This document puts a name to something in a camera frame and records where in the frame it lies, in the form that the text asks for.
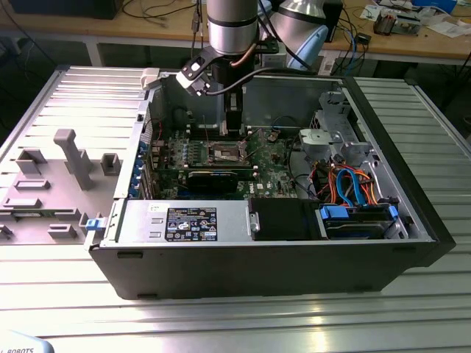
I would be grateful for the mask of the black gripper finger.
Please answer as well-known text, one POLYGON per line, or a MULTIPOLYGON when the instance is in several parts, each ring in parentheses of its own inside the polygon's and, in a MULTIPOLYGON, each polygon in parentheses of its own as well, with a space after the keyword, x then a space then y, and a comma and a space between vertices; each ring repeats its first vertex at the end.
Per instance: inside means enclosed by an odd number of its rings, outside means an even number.
POLYGON ((243 93, 232 91, 224 95, 224 113, 229 132, 238 132, 242 125, 243 93))

